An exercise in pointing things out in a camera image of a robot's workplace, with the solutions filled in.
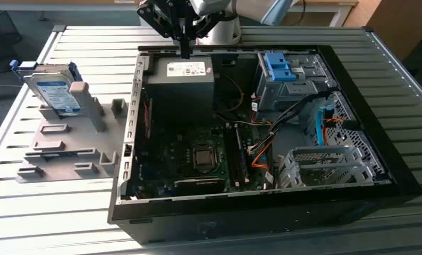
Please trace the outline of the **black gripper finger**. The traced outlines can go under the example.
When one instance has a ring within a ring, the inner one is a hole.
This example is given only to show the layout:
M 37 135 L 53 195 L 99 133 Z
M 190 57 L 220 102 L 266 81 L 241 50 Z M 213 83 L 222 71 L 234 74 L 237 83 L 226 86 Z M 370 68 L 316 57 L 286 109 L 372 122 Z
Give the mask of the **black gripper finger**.
M 156 32 L 170 38 L 178 49 L 180 57 L 185 59 L 185 35 L 181 28 L 182 2 L 139 2 L 137 14 Z
M 196 14 L 185 16 L 185 59 L 189 59 L 194 40 L 202 38 L 216 24 L 225 19 L 225 13 L 210 13 L 193 24 L 197 17 Z

